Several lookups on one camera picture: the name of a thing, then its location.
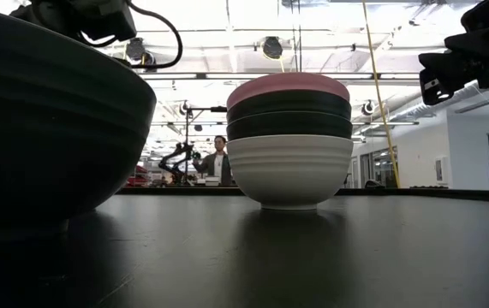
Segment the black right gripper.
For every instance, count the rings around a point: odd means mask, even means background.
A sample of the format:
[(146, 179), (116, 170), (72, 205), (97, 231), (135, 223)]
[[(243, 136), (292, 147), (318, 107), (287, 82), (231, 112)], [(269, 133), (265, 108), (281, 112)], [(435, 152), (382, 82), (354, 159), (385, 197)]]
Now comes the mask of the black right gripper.
[(449, 36), (445, 53), (419, 55), (420, 89), (423, 103), (440, 104), (452, 98), (472, 80), (479, 88), (489, 88), (489, 28)]

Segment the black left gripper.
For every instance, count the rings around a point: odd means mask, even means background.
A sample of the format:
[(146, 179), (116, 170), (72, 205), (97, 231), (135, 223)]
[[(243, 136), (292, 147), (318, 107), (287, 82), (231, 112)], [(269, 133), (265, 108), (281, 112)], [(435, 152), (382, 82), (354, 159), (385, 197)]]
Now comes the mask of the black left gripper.
[(69, 0), (31, 0), (9, 15), (52, 31), (84, 30), (74, 2)]

